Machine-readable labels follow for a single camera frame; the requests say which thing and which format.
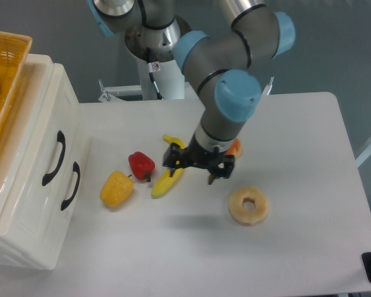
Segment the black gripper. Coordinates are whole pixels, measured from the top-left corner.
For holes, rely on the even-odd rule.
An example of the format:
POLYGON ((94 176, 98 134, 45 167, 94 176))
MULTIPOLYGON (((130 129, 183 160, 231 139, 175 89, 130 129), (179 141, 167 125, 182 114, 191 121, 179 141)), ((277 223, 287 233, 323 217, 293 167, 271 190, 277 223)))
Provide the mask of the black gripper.
POLYGON ((210 175, 208 184, 211 185, 216 179, 228 179, 235 167, 235 156, 225 155, 217 146, 212 151, 203 148, 192 136, 189 145, 181 148, 179 144, 171 142, 163 155, 163 166, 169 170, 172 178, 179 169, 196 167, 206 169, 210 175))

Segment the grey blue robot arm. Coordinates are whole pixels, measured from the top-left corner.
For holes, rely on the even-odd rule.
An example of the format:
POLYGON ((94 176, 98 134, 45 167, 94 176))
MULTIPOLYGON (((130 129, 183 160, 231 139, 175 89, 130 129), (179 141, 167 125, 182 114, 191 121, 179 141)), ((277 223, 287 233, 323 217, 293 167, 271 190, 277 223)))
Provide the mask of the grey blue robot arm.
POLYGON ((170 173, 196 167, 210 181, 229 178, 235 158, 227 155, 254 113, 262 90, 249 68, 291 49, 296 29, 290 16, 271 12, 263 1, 221 1, 231 31, 212 40, 191 30, 173 1, 89 1, 106 36, 125 32, 127 47, 147 64, 175 61, 205 111, 186 148, 169 146, 163 165, 170 173))

